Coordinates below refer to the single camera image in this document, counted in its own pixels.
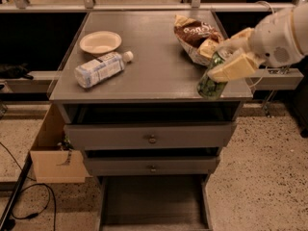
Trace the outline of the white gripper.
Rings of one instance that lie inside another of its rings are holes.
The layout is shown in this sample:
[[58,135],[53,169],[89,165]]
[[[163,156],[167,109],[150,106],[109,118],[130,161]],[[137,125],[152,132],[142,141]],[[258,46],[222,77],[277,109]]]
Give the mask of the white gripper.
[[[268,15],[254,29],[245,28],[221,42],[217,50],[248,52],[250,48],[271,67],[300,62],[305,57],[305,8],[294,7]],[[208,76],[218,83],[248,77],[261,65],[257,56],[241,53],[230,57],[211,69]]]

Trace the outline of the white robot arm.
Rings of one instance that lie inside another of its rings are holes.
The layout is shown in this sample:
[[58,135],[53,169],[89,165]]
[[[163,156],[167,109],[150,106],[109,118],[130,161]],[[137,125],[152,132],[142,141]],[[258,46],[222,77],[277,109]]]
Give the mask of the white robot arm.
[[218,45],[227,59],[207,75],[229,82],[252,75],[260,65],[281,67],[299,63],[308,55],[308,4],[280,10]]

